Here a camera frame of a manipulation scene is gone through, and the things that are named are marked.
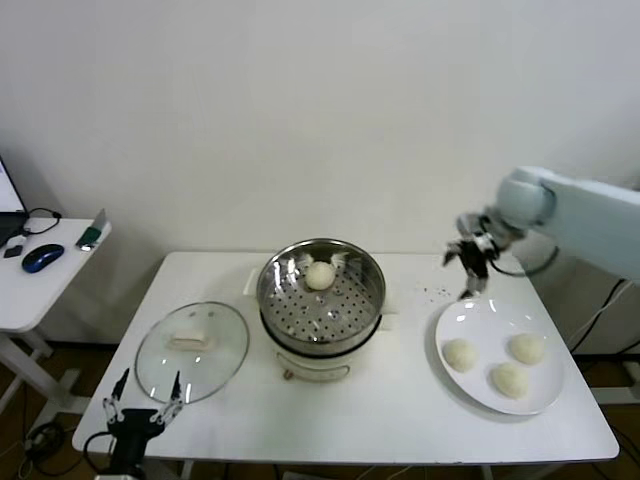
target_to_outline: small device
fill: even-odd
[[[98,212],[95,220],[91,225],[87,227],[84,233],[80,236],[78,241],[76,242],[76,247],[78,247],[83,252],[90,252],[95,248],[98,243],[98,239],[102,235],[102,230],[104,230],[105,225],[107,224],[107,214],[104,211],[104,208]]]
[[[64,247],[57,243],[42,245],[25,255],[22,259],[22,269],[27,273],[37,273],[60,258],[63,253]]]

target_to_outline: floor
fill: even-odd
[[[74,393],[78,395],[90,396],[98,385],[103,372],[106,370],[111,359],[110,351],[95,351],[77,348],[58,348],[49,359],[40,361],[41,365],[55,377],[60,377],[64,370],[72,367],[82,368],[82,375],[74,388]],[[580,365],[584,370],[585,378],[591,386],[611,387],[624,386],[629,384],[629,378],[620,365],[611,362],[598,362],[596,364],[586,363]],[[0,365],[0,391],[9,385],[13,374]],[[21,389],[13,398],[7,409],[0,414],[0,480],[13,480],[18,477],[17,470],[23,461],[23,451],[19,442],[22,438],[23,409],[26,413],[26,425],[30,425],[37,413],[44,405],[44,398],[37,394],[30,387]],[[609,422],[624,432],[631,441],[640,445],[640,406],[611,406],[604,408],[605,415]],[[66,429],[73,429],[79,418],[73,415],[61,415],[59,422]],[[79,458],[71,446],[72,432],[68,432],[63,448],[52,458],[42,464],[42,468],[49,472],[62,471],[73,464]],[[4,453],[7,448],[15,445],[10,451]],[[23,478],[27,476],[28,464],[24,465]],[[179,467],[178,462],[168,463],[172,469]],[[606,475],[602,476],[593,468],[591,464],[568,465],[551,474],[550,480],[563,479],[598,479],[606,480],[631,480],[640,479],[640,451],[637,452],[636,460],[622,453],[617,459],[598,464],[600,470]],[[518,467],[498,467],[494,468],[496,479],[513,471]],[[193,480],[213,480],[225,477],[229,480],[239,479],[275,479],[276,469],[273,465],[263,464],[221,464],[221,463],[197,463],[194,466]],[[355,480],[363,473],[366,467],[340,466],[340,465],[278,465],[277,474],[282,475],[286,471],[306,473],[328,479]],[[379,467],[366,475],[365,480],[383,480],[389,475],[398,472],[399,467]],[[86,463],[82,462],[70,473],[59,478],[69,480],[87,480],[94,477],[93,471]],[[413,467],[401,475],[395,477],[398,480],[479,480],[481,473],[477,467]],[[41,473],[32,470],[28,474],[30,480],[48,479]]]

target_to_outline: laptop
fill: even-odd
[[[20,231],[29,214],[0,157],[0,247]]]

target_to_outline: white plate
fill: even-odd
[[[509,351],[509,340],[519,333],[535,333],[545,339],[545,355],[537,365],[525,365]],[[443,347],[450,340],[464,338],[478,352],[476,365],[467,373],[456,372],[445,361]],[[551,405],[560,395],[564,381],[561,345],[556,335],[531,315],[499,300],[467,300],[454,303],[440,316],[436,328],[438,355],[454,382],[489,408],[513,415],[532,415]],[[529,374],[529,391],[514,400],[496,389],[491,369],[513,362]]]

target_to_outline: glass lid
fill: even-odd
[[[185,403],[222,388],[240,369],[249,329],[240,313],[219,302],[185,305],[155,324],[140,344],[136,378],[155,400],[168,402],[176,372]]]

